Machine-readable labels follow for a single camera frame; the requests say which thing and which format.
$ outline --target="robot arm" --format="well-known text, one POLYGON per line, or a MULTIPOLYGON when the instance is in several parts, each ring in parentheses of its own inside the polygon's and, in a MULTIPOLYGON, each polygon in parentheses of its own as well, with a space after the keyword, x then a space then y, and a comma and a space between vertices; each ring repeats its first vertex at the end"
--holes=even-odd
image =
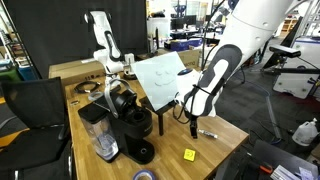
POLYGON ((204 72, 184 71, 178 74, 178 95, 175 101, 184 107, 195 128, 198 116, 215 116, 214 104, 222 86, 272 36, 286 18, 289 9, 303 0, 240 0, 224 30, 219 45, 212 51, 213 59, 204 72))
POLYGON ((109 24, 110 14, 107 15, 103 11, 90 11, 85 14, 84 18, 88 24, 93 25, 98 44, 105 47, 105 49, 95 51, 93 57, 104 66, 107 75, 122 71, 121 52, 116 45, 109 24))
POLYGON ((210 23, 216 26, 216 22, 221 22, 223 16, 228 16, 230 13, 230 9, 228 9, 228 3, 224 2, 217 10, 217 12, 211 18, 210 23))

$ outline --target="computer screen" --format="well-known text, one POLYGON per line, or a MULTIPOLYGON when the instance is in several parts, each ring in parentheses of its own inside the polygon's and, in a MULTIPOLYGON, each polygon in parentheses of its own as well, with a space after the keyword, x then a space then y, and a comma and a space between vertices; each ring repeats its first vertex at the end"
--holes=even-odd
POLYGON ((187 25, 195 25, 197 22, 197 16, 196 15, 188 15, 184 16, 184 22, 187 25))
POLYGON ((206 21, 209 21, 209 20, 210 20, 210 16, 211 16, 211 15, 206 15, 206 21))
POLYGON ((171 19, 171 29, 173 29, 173 30, 183 29, 184 24, 185 24, 184 18, 171 19))

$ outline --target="wall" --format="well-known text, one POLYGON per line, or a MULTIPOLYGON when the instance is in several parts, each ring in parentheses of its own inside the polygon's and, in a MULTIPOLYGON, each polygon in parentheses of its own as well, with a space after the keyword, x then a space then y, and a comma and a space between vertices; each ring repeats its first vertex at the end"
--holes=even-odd
POLYGON ((149 0, 149 10, 151 12, 158 12, 165 10, 165 16, 170 17, 171 0, 149 0))
POLYGON ((123 54, 147 52, 145 0, 7 0, 6 7, 43 78, 50 65, 91 58, 103 48, 84 21, 88 10, 112 15, 113 35, 123 54))

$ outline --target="floor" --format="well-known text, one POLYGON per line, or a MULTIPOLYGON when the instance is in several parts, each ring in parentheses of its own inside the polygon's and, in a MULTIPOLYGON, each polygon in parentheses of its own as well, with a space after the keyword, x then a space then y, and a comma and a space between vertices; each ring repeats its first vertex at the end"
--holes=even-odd
MULTIPOLYGON (((284 35, 281 35, 272 39, 269 45, 280 44, 283 37, 284 35)), ((260 71, 271 55, 272 53, 267 50, 260 64, 244 69, 246 83, 241 83, 243 78, 241 72, 237 72, 231 77, 216 103, 216 111, 219 116, 250 134, 248 143, 241 146, 231 157, 231 168, 228 168, 230 177, 237 172, 243 155, 252 150, 257 139, 270 142, 304 159, 309 156, 310 151, 319 142, 319 139, 315 139, 309 147, 301 147, 292 141, 291 133, 300 124, 305 121, 311 121, 313 118, 320 120, 320 102, 312 97, 298 99, 288 94, 273 91, 272 87, 276 76, 260 71), (283 137, 281 141, 277 141, 274 138, 274 129, 270 123, 266 104, 266 91, 270 93, 274 115, 283 137)), ((5 104, 0 105, 0 114, 0 123, 14 116, 5 104)), ((25 125, 18 119, 14 119, 7 124, 6 128, 0 131, 0 137, 23 128, 25 128, 25 125)), ((41 179, 68 179, 66 163, 68 154, 69 151, 66 148, 59 161, 38 169, 27 170, 25 172, 26 179, 38 179, 39 177, 41 179)))

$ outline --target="pen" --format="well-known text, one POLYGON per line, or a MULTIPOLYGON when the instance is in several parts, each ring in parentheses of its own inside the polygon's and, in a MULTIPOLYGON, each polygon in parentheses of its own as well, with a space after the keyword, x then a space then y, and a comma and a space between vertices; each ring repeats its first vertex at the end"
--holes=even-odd
POLYGON ((206 131, 206 130, 199 129, 198 132, 199 132, 199 133, 202 133, 202 134, 204 134, 204 135, 206 135, 206 136, 213 137, 213 138, 215 138, 215 139, 218 138, 218 135, 213 134, 213 133, 211 133, 211 132, 208 132, 208 131, 206 131))

